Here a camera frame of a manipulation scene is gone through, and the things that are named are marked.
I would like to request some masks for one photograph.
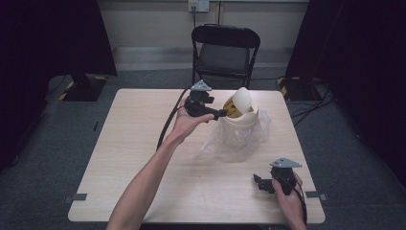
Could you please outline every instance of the chair backrest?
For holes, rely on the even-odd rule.
[[[248,28],[204,24],[192,31],[192,42],[258,49],[260,38]]]

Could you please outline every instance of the vr controller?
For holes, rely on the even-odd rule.
[[[292,168],[299,168],[302,165],[286,158],[280,158],[271,163],[271,175],[273,179],[281,183],[283,193],[290,195],[293,188],[295,188],[297,180]],[[275,189],[272,186],[272,179],[262,179],[254,174],[254,180],[258,184],[260,190],[264,190],[269,194],[274,194]]]
[[[215,110],[213,108],[206,107],[205,104],[212,104],[214,97],[210,97],[207,91],[211,91],[203,80],[196,83],[191,88],[191,94],[185,101],[185,109],[192,117],[200,117],[205,114],[214,114],[214,119],[217,121],[219,117],[225,117],[228,113],[228,109]]]

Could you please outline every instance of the gray carpet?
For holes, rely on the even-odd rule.
[[[284,71],[256,68],[253,78],[274,79]],[[43,119],[18,163],[0,174],[0,229],[103,229],[105,223],[69,221],[70,204],[63,200],[77,191],[115,93],[120,88],[185,88],[192,83],[191,73],[190,69],[120,72],[118,78],[108,80],[96,103],[59,101],[57,98],[70,78],[52,79],[50,89],[55,90],[47,96]],[[214,89],[240,87],[240,81],[206,83]],[[252,80],[250,89],[277,88],[274,80]],[[323,94],[327,86],[319,85],[318,89]],[[296,114],[311,105],[312,102],[292,102],[288,109]],[[296,125],[296,130],[316,188],[328,197],[322,202],[326,221],[309,225],[308,229],[406,228],[404,190],[379,157],[358,140],[350,118],[339,104],[330,103],[313,111]],[[165,225],[146,228],[169,229]]]

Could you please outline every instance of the wooden table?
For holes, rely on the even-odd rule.
[[[73,202],[69,220],[108,221],[130,180],[155,152],[162,127],[181,91],[118,91],[79,185],[78,194],[87,194],[87,198]],[[210,107],[219,109],[235,92],[210,92],[214,97]],[[295,172],[304,181],[304,191],[316,190],[282,94],[250,93],[259,110],[271,118],[269,139],[244,160],[202,154],[199,149],[214,121],[198,126],[172,156],[145,222],[285,223],[276,196],[260,191],[253,179],[253,173],[271,178],[269,164],[280,157],[301,163],[303,167]],[[305,201],[308,222],[323,222],[325,214],[319,198]]]

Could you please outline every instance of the plastic bag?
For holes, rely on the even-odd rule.
[[[230,126],[224,118],[219,118],[199,152],[248,156],[268,139],[270,124],[268,113],[261,110],[258,120],[246,127]]]

